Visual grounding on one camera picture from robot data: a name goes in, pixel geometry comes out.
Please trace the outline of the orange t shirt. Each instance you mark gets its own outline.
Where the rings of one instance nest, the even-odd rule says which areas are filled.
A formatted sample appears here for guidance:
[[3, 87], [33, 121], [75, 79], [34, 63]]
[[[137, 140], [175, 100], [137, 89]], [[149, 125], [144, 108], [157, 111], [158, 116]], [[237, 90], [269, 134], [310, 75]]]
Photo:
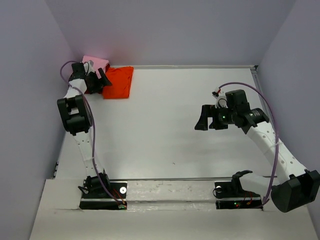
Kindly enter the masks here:
[[119, 68], [109, 67], [105, 72], [112, 86], [105, 86], [102, 96], [107, 100], [128, 99], [130, 96], [131, 83], [134, 68], [132, 66], [124, 66]]

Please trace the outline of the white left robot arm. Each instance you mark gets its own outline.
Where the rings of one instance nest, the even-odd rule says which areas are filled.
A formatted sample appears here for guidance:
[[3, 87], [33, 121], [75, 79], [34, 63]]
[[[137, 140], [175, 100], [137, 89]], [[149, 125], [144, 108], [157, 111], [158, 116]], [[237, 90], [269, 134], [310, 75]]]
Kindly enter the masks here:
[[98, 77], [93, 63], [69, 60], [60, 68], [60, 76], [68, 86], [63, 98], [57, 100], [62, 125], [76, 142], [84, 164], [86, 179], [79, 189], [83, 194], [104, 198], [111, 194], [111, 183], [96, 156], [96, 125], [85, 92], [101, 93], [110, 86], [106, 76]]

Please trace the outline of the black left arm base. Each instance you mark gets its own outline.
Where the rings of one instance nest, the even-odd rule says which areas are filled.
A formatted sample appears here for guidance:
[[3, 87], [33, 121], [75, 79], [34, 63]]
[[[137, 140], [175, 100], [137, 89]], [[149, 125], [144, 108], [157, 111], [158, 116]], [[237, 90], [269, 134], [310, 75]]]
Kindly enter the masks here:
[[98, 192], [89, 193], [83, 186], [78, 186], [81, 191], [79, 208], [82, 210], [126, 210], [127, 203], [127, 181], [111, 181], [110, 195], [99, 186]]

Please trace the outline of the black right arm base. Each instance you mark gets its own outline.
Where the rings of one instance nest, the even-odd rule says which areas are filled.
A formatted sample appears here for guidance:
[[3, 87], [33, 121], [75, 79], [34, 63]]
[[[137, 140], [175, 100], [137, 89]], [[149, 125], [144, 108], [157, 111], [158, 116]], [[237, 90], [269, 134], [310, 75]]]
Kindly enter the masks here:
[[263, 209], [259, 194], [237, 190], [230, 181], [215, 182], [212, 194], [217, 210]]

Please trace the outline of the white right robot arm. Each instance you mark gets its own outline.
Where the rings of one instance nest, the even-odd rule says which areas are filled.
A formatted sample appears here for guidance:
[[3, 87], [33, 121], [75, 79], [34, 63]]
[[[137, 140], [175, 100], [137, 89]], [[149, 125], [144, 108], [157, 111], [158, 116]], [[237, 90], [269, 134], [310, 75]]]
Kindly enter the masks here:
[[320, 174], [300, 163], [280, 140], [270, 119], [260, 108], [252, 109], [244, 90], [224, 93], [220, 88], [212, 92], [215, 104], [201, 107], [196, 131], [226, 130], [230, 125], [241, 129], [272, 165], [271, 176], [264, 179], [251, 170], [238, 171], [229, 187], [216, 193], [218, 199], [242, 196], [252, 192], [269, 200], [283, 213], [302, 207], [316, 199], [320, 188]]

